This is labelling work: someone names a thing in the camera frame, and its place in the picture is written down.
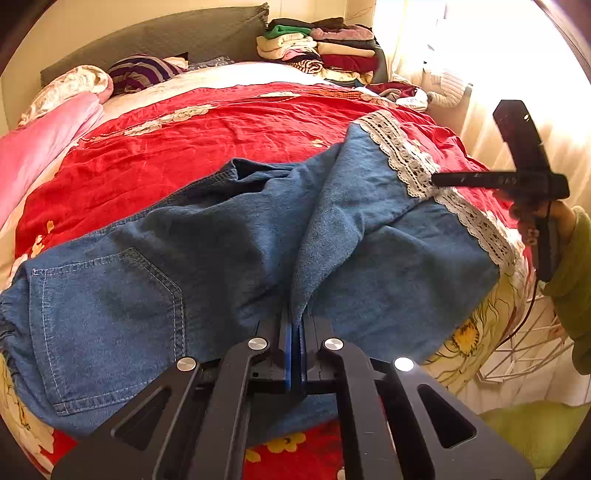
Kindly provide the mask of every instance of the back pocket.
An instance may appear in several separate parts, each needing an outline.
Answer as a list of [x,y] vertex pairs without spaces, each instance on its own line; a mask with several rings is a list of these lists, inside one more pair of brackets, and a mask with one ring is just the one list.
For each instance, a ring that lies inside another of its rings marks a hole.
[[58,415],[127,401],[185,353],[181,290],[135,248],[30,279],[33,348]]

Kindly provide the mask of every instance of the black handle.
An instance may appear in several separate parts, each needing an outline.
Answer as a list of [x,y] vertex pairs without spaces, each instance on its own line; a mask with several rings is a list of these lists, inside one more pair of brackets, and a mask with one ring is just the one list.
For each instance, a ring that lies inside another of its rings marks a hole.
[[537,246],[532,249],[534,266],[538,279],[549,282],[558,267],[560,253],[556,222],[552,218],[536,218],[535,227],[540,234]]

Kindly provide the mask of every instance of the red bedsheet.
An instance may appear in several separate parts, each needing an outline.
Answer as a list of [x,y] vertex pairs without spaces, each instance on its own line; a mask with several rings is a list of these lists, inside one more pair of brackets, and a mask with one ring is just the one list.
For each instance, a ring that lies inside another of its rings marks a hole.
[[[260,96],[274,92],[285,93]],[[31,193],[17,228],[16,256],[31,255],[34,244],[37,251],[49,248],[132,215],[232,157],[303,161],[341,141],[350,121],[383,108],[352,96],[338,87],[290,83],[196,89],[109,121],[87,134],[66,155],[55,178]],[[204,104],[214,108],[160,127],[145,125],[149,128],[141,135],[123,134],[177,109]],[[451,130],[429,116],[405,108],[391,111],[409,139],[443,171],[484,169],[467,157]],[[491,192],[461,193],[513,225]],[[72,446],[61,433],[54,441],[61,455]],[[53,455],[51,461],[57,460]],[[331,422],[247,451],[243,478],[335,480],[341,467],[338,424]]]

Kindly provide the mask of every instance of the denim fabric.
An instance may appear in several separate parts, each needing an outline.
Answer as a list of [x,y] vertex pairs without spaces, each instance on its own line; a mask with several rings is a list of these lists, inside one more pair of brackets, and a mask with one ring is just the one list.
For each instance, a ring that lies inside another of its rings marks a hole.
[[[352,124],[305,163],[235,158],[28,260],[0,296],[0,346],[31,411],[80,436],[176,359],[222,356],[287,302],[294,323],[308,307],[368,355],[422,361],[497,278],[458,218],[410,197]],[[336,412],[330,397],[262,405],[253,441]]]

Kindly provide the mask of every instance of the person's hand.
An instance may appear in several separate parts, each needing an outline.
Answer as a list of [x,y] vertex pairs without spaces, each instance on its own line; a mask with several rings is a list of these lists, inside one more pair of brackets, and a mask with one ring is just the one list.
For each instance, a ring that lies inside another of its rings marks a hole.
[[[499,200],[513,202],[509,214],[518,221],[517,229],[521,234],[523,243],[534,246],[538,242],[539,231],[535,228],[535,219],[543,218],[548,214],[548,201],[524,202],[514,200],[503,190],[497,190],[495,197]],[[550,204],[550,218],[556,221],[558,237],[560,238],[560,249],[563,251],[573,236],[576,217],[574,212],[564,202],[555,200]]]

